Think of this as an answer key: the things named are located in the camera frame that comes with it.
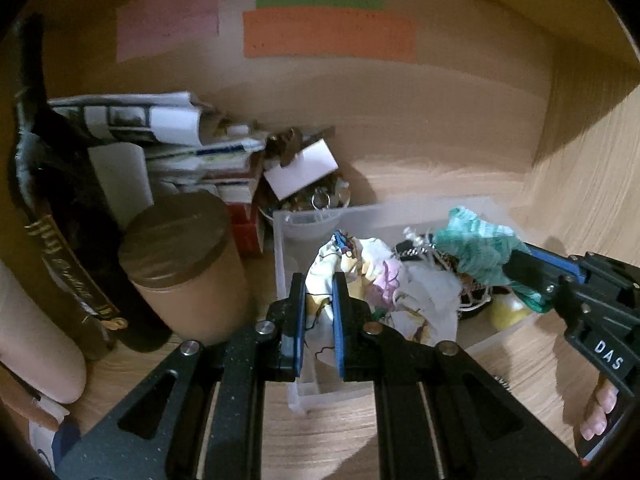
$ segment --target fingernail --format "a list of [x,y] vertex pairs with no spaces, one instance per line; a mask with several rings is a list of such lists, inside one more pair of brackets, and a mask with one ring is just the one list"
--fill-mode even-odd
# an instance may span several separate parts
[[611,413],[613,408],[616,407],[616,398],[615,397],[607,397],[604,402],[601,404],[602,409],[605,413]]
[[593,430],[591,428],[580,428],[580,434],[584,440],[591,440],[593,438]]
[[607,429],[607,423],[606,422],[596,422],[596,424],[593,427],[593,431],[595,431],[596,435],[601,435],[604,433],[604,430]]

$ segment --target blue gripper pad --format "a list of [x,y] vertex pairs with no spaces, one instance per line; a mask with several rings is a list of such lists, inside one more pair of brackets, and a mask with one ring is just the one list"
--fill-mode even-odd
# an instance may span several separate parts
[[561,269],[565,270],[567,273],[571,274],[578,283],[580,284],[584,283],[586,277],[582,272],[580,265],[572,262],[567,258],[563,258],[558,254],[554,254],[549,251],[545,251],[544,249],[540,249],[539,247],[535,247],[527,244],[527,248],[531,252],[531,256],[533,256],[534,258],[542,260],[543,262],[546,262],[550,265],[560,267]]
[[293,369],[296,377],[300,377],[302,370],[302,357],[305,347],[305,319],[306,319],[306,286],[301,280],[299,291],[297,292],[297,317],[296,317],[296,356],[293,363]]
[[335,365],[338,368],[338,377],[344,378],[344,332],[342,330],[342,312],[340,304],[340,288],[346,290],[346,280],[344,274],[336,272],[334,274],[331,307],[334,311],[334,346],[335,346]]

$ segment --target wooden floor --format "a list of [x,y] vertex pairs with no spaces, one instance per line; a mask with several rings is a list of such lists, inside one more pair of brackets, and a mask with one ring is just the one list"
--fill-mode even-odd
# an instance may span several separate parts
[[[262,307],[275,298],[271,255],[246,263],[257,276],[255,295]],[[482,366],[504,376],[513,395],[568,447],[597,378],[596,370],[562,338],[556,314],[518,330],[477,356]],[[84,395],[70,408],[81,430],[90,430],[126,393],[179,343],[139,354],[118,345],[90,364]],[[373,395],[338,402],[296,416],[287,405],[285,384],[269,383],[264,406],[262,477],[265,480],[375,479],[378,477]]]

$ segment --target crumpled fabric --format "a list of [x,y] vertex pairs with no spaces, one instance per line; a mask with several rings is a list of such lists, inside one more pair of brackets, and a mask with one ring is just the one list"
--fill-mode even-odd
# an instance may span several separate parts
[[306,274],[306,313],[315,315],[330,302],[334,272],[344,272],[352,298],[366,300],[373,309],[393,308],[393,293],[404,281],[404,269],[391,249],[378,238],[358,239],[335,232],[318,250]]
[[[306,274],[306,331],[309,349],[322,362],[335,366],[331,306],[334,272],[344,272],[349,295],[369,303],[372,313],[380,313],[380,321],[393,326],[388,315],[394,307],[394,293],[406,283],[406,271],[398,256],[378,238],[359,239],[336,231],[331,240],[318,250],[318,256]],[[410,336],[427,333],[427,321],[420,315],[408,316],[403,326]]]
[[465,207],[449,211],[449,225],[435,232],[433,244],[441,253],[456,257],[459,274],[487,286],[509,285],[502,266],[514,250],[529,252],[513,229],[482,220]]
[[[390,313],[393,327],[405,339],[435,346],[443,340],[455,341],[462,283],[453,274],[423,262],[404,264],[407,281],[394,293],[395,311]],[[400,314],[410,312],[415,316]],[[421,327],[420,320],[428,320]]]

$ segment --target red box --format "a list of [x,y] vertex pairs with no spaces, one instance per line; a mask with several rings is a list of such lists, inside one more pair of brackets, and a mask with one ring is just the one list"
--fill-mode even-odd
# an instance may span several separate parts
[[233,204],[228,203],[226,210],[229,211],[229,218],[232,224],[249,224],[251,223],[251,204]]
[[257,205],[251,206],[250,221],[231,224],[231,232],[238,248],[238,254],[241,257],[262,255],[264,249],[264,221]]

